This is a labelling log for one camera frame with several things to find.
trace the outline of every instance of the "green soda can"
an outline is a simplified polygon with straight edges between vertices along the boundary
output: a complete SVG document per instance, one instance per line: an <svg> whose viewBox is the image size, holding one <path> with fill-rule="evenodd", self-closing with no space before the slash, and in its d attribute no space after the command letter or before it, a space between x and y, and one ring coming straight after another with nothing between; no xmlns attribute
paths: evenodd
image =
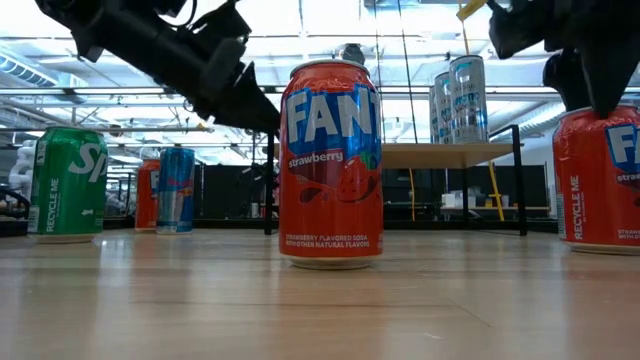
<svg viewBox="0 0 640 360"><path fill-rule="evenodd" d="M72 243L102 232L107 163L102 134L47 128L36 145L29 236L41 243Z"/></svg>

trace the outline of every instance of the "table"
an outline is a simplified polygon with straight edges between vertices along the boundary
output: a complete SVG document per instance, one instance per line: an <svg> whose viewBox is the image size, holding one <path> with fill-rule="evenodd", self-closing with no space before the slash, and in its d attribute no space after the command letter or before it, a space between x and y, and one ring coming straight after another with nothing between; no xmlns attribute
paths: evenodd
<svg viewBox="0 0 640 360"><path fill-rule="evenodd" d="M503 132L510 131L511 143L487 143L487 144L383 144L381 166L384 169L461 169L462 170L462 198L463 219L465 226L469 225L469 200L466 169L493 160L495 158L513 153L515 187L518 207L518 228L520 236L527 235L527 219L524 197L524 176L522 171L522 154L520 144L520 128L518 125L509 125L490 135L493 137ZM274 144L275 134L268 134L267 146L267 174L270 179L273 173L274 157L279 156L279 146ZM271 194L273 184L267 181L266 193ZM266 196L266 217L264 224L265 235L272 233L272 199Z"/></svg>

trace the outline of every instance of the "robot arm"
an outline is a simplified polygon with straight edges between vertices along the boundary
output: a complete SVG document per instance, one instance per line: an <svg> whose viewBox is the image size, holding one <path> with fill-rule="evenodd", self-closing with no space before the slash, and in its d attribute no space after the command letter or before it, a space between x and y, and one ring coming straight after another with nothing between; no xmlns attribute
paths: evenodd
<svg viewBox="0 0 640 360"><path fill-rule="evenodd" d="M592 106L606 118L615 109L640 61L640 1L512 0L511 11L487 4L499 58L544 40L545 50L563 50L547 62L543 83L568 111Z"/></svg>
<svg viewBox="0 0 640 360"><path fill-rule="evenodd" d="M185 96L203 119L262 132L279 113L240 57L251 29L228 0L192 26L173 28L186 0L36 0L40 10L71 30L79 56L96 62L107 49Z"/></svg>

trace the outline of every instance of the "red bull can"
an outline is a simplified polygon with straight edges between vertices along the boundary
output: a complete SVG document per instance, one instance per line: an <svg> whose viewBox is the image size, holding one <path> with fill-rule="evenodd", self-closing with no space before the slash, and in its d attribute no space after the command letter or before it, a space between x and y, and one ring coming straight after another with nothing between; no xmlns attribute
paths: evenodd
<svg viewBox="0 0 640 360"><path fill-rule="evenodd" d="M282 97L280 252L315 269L382 254L380 100L360 64L298 66Z"/></svg>
<svg viewBox="0 0 640 360"><path fill-rule="evenodd" d="M640 253L640 112L561 116L553 136L560 238L576 251Z"/></svg>
<svg viewBox="0 0 640 360"><path fill-rule="evenodd" d="M160 154L156 233L193 230L195 154L191 149L169 148Z"/></svg>

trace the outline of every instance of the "white robot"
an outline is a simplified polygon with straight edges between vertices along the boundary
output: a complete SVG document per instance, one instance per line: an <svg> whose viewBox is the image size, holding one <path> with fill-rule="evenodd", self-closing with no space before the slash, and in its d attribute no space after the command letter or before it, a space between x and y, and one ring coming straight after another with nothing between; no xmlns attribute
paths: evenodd
<svg viewBox="0 0 640 360"><path fill-rule="evenodd" d="M18 149L18 161L9 172L9 188L26 199L31 198L31 180L33 162L36 153L36 141L26 140Z"/></svg>

